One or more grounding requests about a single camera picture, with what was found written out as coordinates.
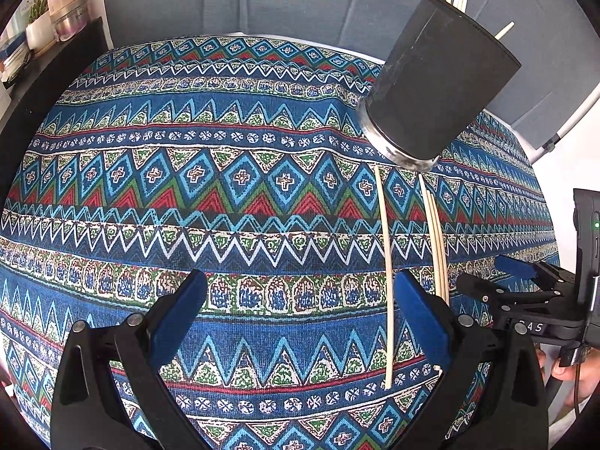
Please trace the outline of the person's right hand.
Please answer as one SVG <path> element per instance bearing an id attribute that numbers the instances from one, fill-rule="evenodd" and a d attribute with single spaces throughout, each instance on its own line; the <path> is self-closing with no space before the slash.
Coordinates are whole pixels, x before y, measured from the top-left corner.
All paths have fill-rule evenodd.
<path id="1" fill-rule="evenodd" d="M 551 376 L 560 381 L 574 382 L 579 379 L 579 389 L 571 389 L 565 399 L 564 405 L 568 408 L 575 407 L 575 401 L 582 402 L 591 396 L 600 379 L 600 355 L 596 348 L 591 348 L 587 358 L 581 363 L 580 371 L 575 366 L 560 367 L 559 361 L 554 361 L 551 367 Z"/>

